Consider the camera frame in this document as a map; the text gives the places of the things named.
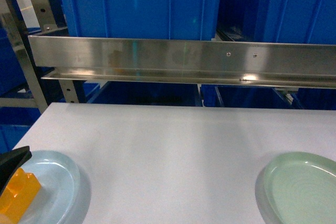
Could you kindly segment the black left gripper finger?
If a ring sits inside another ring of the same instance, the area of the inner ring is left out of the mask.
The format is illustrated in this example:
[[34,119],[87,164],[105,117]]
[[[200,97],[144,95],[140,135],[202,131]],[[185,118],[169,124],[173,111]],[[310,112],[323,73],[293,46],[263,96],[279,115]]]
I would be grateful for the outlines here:
[[5,190],[14,173],[31,157],[30,146],[23,146],[1,154],[1,193]]

